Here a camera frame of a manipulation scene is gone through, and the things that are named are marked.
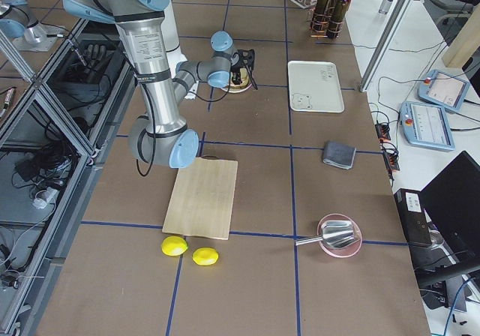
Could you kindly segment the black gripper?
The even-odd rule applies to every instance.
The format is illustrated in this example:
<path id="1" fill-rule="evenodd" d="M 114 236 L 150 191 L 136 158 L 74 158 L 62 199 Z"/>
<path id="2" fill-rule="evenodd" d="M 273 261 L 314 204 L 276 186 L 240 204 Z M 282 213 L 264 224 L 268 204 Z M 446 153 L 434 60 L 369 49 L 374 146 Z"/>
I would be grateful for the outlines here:
<path id="1" fill-rule="evenodd" d="M 257 83 L 254 79 L 254 62 L 254 49 L 237 49 L 232 57 L 231 71 L 238 70 L 239 68 L 245 68 L 247 70 L 251 85 L 255 86 Z"/>

